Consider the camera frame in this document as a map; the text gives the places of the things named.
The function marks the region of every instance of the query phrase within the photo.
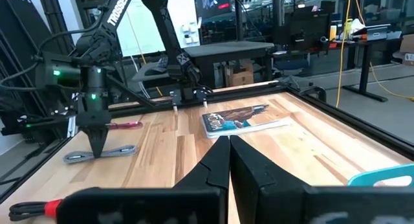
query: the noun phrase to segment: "cardboard box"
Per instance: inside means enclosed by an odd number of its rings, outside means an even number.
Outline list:
[[[226,69],[226,87],[247,85],[254,83],[253,79],[253,64],[241,63],[241,68],[235,70],[232,65],[227,65]]]
[[[402,60],[404,65],[414,65],[414,53],[406,53],[404,59]]]
[[[414,34],[402,37],[400,52],[414,53]]]

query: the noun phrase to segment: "teal object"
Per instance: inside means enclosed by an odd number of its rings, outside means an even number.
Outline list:
[[[402,176],[410,176],[411,182],[408,187],[414,188],[414,164],[406,164],[384,168],[372,172],[364,172],[352,177],[348,186],[374,186],[375,183],[386,179],[394,179]]]

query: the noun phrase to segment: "gray floor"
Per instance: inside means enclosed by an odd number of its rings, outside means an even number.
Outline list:
[[[414,96],[414,67],[403,65],[383,66],[377,67],[375,71],[379,80],[387,80],[382,82],[382,85],[387,87],[389,90],[398,94]],[[342,76],[342,84],[359,84],[359,77],[360,71],[358,69],[346,71]],[[326,88],[328,90],[328,103],[333,105],[335,104],[338,87],[338,73],[306,78],[303,79],[301,83],[307,84],[309,81],[314,82],[314,85]],[[372,74],[370,74],[369,81],[371,83],[368,85],[368,91],[387,97],[389,99],[388,102],[377,102],[342,89],[340,109],[383,128],[394,135],[414,142],[414,134],[412,130],[414,123],[414,102],[403,98],[397,98],[386,93],[376,82],[374,82]],[[34,165],[42,160],[42,158],[46,156],[45,153],[30,159],[12,174],[5,175],[11,169],[17,167],[17,165],[25,159],[25,156],[36,148],[36,145],[22,143],[15,148],[12,148],[4,155],[1,155],[0,181],[24,175]],[[10,187],[10,185],[11,184],[0,185],[0,193],[3,193]]]

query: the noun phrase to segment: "wooden tabletop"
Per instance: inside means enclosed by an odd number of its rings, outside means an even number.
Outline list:
[[[360,172],[410,163],[408,159],[318,111],[288,93],[259,96],[218,104],[118,118],[113,122],[141,121],[140,129],[111,130],[104,150],[135,144],[130,157],[97,159],[66,165],[72,151],[90,151],[87,136],[79,133],[30,179],[0,205],[0,223],[10,223],[8,208],[24,201],[48,201],[93,186],[106,188],[172,187],[209,150],[200,122],[203,113],[269,104],[289,113],[292,124],[240,135],[277,165],[310,185],[345,185]],[[229,223],[238,224],[230,191]],[[53,223],[48,218],[21,223]]]

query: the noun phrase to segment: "book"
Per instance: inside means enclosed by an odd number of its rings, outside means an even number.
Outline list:
[[[266,104],[218,111],[201,116],[208,138],[286,126],[290,123],[288,117],[289,113],[282,113]]]

